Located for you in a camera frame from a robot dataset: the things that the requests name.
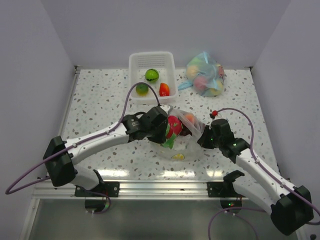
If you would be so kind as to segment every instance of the gray floor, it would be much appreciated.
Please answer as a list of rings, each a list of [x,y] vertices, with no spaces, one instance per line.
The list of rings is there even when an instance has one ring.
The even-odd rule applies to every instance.
[[[253,203],[244,203],[255,207]],[[219,210],[213,200],[114,200],[109,212],[92,216],[84,200],[41,200],[31,240],[206,240],[210,218]],[[282,235],[265,213],[242,210],[260,240],[296,240]],[[212,223],[212,240],[254,240],[247,223],[221,214]]]

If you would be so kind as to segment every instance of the gray wall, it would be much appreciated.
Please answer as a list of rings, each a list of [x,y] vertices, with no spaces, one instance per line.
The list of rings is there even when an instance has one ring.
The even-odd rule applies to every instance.
[[[280,170],[320,208],[320,1],[292,0],[253,68]],[[320,227],[309,227],[320,235]]]
[[[128,67],[129,55],[170,51],[182,67],[207,51],[253,66],[290,0],[42,0],[74,65]]]
[[[39,0],[2,0],[0,33],[0,239],[16,240],[33,188],[5,189],[58,133],[74,68]]]

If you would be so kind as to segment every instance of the green fruit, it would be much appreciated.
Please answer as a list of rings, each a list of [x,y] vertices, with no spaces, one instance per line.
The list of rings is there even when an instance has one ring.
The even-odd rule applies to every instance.
[[[135,87],[135,91],[139,96],[145,96],[149,92],[149,87],[147,85],[141,83]]]
[[[155,83],[159,79],[159,72],[153,68],[145,72],[145,79],[150,83]]]

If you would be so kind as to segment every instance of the speckled table surface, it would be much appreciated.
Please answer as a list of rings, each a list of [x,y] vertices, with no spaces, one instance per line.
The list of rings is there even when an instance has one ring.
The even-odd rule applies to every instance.
[[[252,120],[255,129],[255,151],[274,170],[278,171],[275,155],[260,109],[253,79],[249,70],[225,70],[224,92],[217,97],[199,96],[192,88],[179,92],[172,106],[192,112],[209,124],[209,113],[221,108],[237,108]],[[185,69],[176,69],[177,84],[186,80]],[[128,92],[127,69],[82,69],[73,100],[67,114],[63,139],[80,137],[108,127],[119,120]],[[148,111],[152,105],[137,105],[129,101],[127,114]],[[247,120],[237,112],[221,114],[229,120],[236,137],[250,141]],[[203,150],[190,161],[166,159],[154,151],[148,140],[133,141],[108,148],[80,163],[97,169],[104,180],[221,180],[234,170],[241,170],[225,158],[218,149]]]

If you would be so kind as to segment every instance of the cherry tomato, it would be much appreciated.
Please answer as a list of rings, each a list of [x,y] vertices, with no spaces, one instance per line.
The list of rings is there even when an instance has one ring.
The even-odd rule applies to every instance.
[[[161,97],[170,96],[170,88],[167,84],[163,82],[160,84],[159,95]]]

